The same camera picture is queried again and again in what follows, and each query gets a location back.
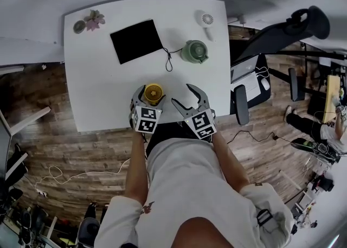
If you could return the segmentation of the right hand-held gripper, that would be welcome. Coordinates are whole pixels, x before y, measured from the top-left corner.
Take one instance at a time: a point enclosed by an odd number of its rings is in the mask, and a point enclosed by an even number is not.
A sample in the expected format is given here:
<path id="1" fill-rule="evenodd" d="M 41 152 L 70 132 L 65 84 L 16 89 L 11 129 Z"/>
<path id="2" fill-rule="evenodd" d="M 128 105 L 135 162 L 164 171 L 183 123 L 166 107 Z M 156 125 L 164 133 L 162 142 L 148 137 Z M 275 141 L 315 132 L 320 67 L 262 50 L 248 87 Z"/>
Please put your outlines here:
<path id="1" fill-rule="evenodd" d="M 198 107 L 187 108 L 177 99 L 172 98 L 171 102 L 178 112 L 183 116 L 185 124 L 192 130 L 198 139 L 210 137 L 216 133 L 214 123 L 215 111 L 209 106 L 206 93 L 193 84 L 186 84 L 188 89 L 198 98 Z"/>

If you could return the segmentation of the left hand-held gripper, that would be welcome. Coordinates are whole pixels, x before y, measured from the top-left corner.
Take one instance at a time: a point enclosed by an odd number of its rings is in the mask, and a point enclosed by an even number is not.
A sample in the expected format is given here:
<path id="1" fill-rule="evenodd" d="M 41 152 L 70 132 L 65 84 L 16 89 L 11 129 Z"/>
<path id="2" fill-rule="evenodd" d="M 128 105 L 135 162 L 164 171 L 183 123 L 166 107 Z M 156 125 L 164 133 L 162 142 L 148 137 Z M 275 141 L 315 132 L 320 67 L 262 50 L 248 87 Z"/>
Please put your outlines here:
<path id="1" fill-rule="evenodd" d="M 166 100 L 166 95 L 163 95 L 156 107 L 139 106 L 145 105 L 142 100 L 145 85 L 139 87 L 132 97 L 132 107 L 129 115 L 131 128 L 136 132 L 153 134 L 162 114 L 162 109 Z"/>

